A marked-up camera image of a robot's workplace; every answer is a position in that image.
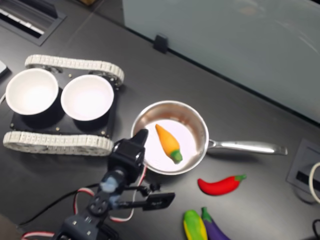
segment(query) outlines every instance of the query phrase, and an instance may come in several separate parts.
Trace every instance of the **white track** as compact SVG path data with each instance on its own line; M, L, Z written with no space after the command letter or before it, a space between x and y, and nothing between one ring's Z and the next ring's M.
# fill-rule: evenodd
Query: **white track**
M124 82L124 72L120 67L105 61L93 61L31 55L25 61L26 68L43 68L52 72L62 72L63 68L88 70L89 73L108 76L116 86ZM7 132L3 145L9 149L34 154L63 154L107 156L111 153L113 142L96 135L51 135L24 131Z

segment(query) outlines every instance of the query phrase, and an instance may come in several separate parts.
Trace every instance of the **plastic food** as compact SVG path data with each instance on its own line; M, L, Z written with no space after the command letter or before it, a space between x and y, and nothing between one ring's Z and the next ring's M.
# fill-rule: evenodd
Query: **plastic food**
M205 194L223 195L234 191L239 186L241 181L246 177L247 176L245 174L238 176L230 176L221 181L213 183L205 182L199 178L198 186Z
M207 212L207 207L202 209L202 220L205 226L206 234L209 240L230 240L213 221L212 217Z
M183 226L188 240L208 240L205 224L195 210L184 213Z
M162 126L155 125L156 132L158 133L160 143L165 154L171 158L176 164L182 161L182 155L180 153L180 145L174 136Z

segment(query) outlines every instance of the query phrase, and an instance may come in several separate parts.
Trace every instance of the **red chili pepper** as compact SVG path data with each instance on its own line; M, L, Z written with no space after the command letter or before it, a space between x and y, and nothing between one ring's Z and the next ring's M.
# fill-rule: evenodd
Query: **red chili pepper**
M238 175L238 176L230 176L221 181L208 183L203 181L202 179L198 179L199 188L205 193L209 195L222 195L227 194L235 190L241 181L245 179L247 176Z

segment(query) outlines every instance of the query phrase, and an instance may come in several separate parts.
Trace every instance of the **pan handle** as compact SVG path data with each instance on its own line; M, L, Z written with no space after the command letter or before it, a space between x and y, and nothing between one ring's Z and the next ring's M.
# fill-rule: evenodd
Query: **pan handle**
M258 154L287 155L285 146L261 141L213 141L209 139L208 149L232 149Z

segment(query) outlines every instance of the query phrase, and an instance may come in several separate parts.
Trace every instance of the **black table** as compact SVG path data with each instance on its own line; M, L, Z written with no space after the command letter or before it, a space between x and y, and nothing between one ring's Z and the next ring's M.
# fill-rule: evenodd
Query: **black table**
M149 104L177 100L198 110L214 140L264 141L288 147L288 156L207 154L195 169L178 176L148 172L147 181L161 181L162 189L175 191L176 198L168 209L136 210L131 221L110 223L122 239L185 239L183 213L189 209L200 213L203 206L234 240L313 236L311 223L320 216L320 208L303 203L286 177L302 138L320 144L320 129L175 55L155 51L149 42L95 14L94 9L72 1L59 1L57 6L68 17L41 47L0 27L0 58L12 70L0 80L0 95L31 54L108 61L125 72L114 141L130 136L134 119ZM2 104L0 136L10 130L12 115L7 104ZM103 157L27 154L2 145L0 155L0 213L16 224L61 195L97 183L107 170ZM227 195L204 195L197 186L200 177L214 182L243 173L247 179ZM81 199L80 206L84 206L88 198ZM72 199L68 199L25 229L55 231L71 214Z

